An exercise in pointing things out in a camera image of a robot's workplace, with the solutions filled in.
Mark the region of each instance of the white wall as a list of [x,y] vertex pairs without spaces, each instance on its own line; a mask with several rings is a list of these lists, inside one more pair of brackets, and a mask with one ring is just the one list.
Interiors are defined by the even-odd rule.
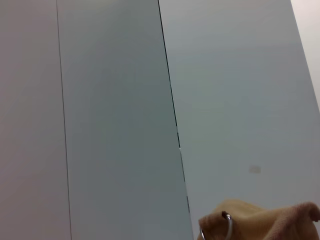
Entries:
[[320,114],[290,0],[159,2],[194,237],[225,198],[320,204]]
[[320,1],[291,0],[315,96],[320,102]]
[[74,240],[191,240],[157,0],[59,0]]
[[70,240],[55,0],[0,1],[0,238]]

